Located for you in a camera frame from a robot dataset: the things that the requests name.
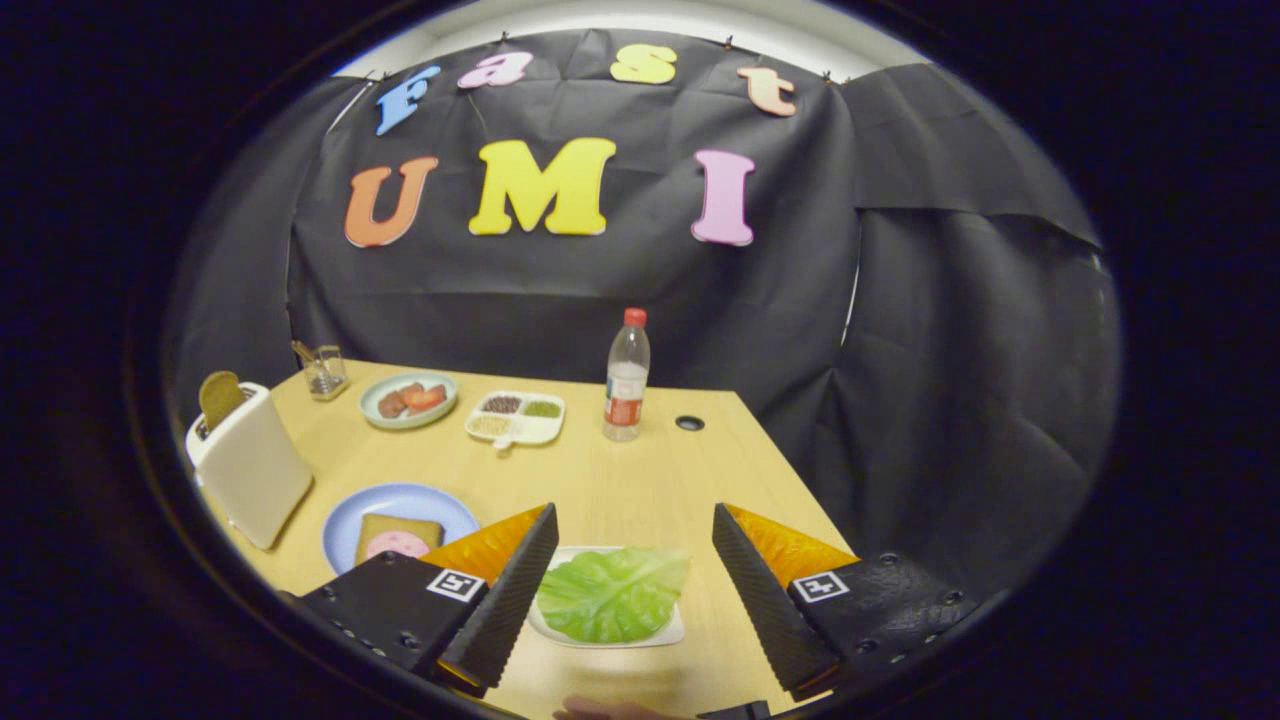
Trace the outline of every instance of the black cloth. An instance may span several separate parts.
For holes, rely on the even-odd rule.
[[[289,105],[227,168],[191,228],[161,347],[184,423],[200,415],[212,372],[266,387],[298,372],[284,288],[293,206],[325,131],[364,85],[329,78]]]
[[[676,78],[614,81],[634,42],[675,49]],[[509,51],[534,55],[524,79],[457,87]],[[375,136],[379,97],[433,64],[416,111]],[[795,83],[796,115],[750,101],[736,69],[754,65]],[[407,68],[334,123],[358,85],[300,101],[211,204],[218,222],[197,234],[210,260],[173,331],[184,420],[211,369],[293,373],[291,336],[356,359],[603,382],[637,305],[650,384],[736,391],[860,553],[900,550],[986,593],[1033,566],[1087,496],[1119,373],[1100,241],[1051,160],[955,77],[920,64],[841,86],[716,42],[581,31]],[[603,234],[470,233],[483,146],[524,140],[545,168],[577,137],[617,143]],[[755,161],[750,246],[691,236],[701,149]],[[374,213],[387,218],[399,165],[421,156],[439,167],[406,234],[348,242],[352,176],[393,169]]]

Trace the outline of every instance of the orange letter u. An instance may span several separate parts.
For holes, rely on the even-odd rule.
[[[374,201],[378,200],[378,190],[383,186],[383,181],[392,177],[392,169],[370,168],[351,178],[347,240],[356,247],[378,247],[399,240],[413,224],[417,206],[422,200],[422,184],[426,183],[428,173],[436,165],[439,160],[435,158],[416,158],[401,165],[404,184],[401,186],[399,201],[396,204],[396,213],[383,222],[374,219]]]

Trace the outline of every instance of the human hand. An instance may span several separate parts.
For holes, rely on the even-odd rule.
[[[600,702],[582,696],[564,698],[564,710],[552,712],[556,720],[689,720],[663,715],[637,702]]]

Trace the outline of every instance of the white wall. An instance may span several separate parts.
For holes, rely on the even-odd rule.
[[[559,29],[654,29],[722,41],[832,79],[927,61],[911,47],[812,0],[477,0],[425,20],[334,74],[380,78],[433,58]]]

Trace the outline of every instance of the yellow letter m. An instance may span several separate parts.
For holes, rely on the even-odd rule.
[[[538,227],[547,206],[547,229],[556,234],[600,234],[600,179],[604,163],[617,151],[613,141],[579,137],[564,143],[559,154],[540,170],[529,145],[522,140],[503,140],[480,149],[488,165],[480,210],[467,227],[474,234],[503,234],[511,229],[507,199],[525,232]]]

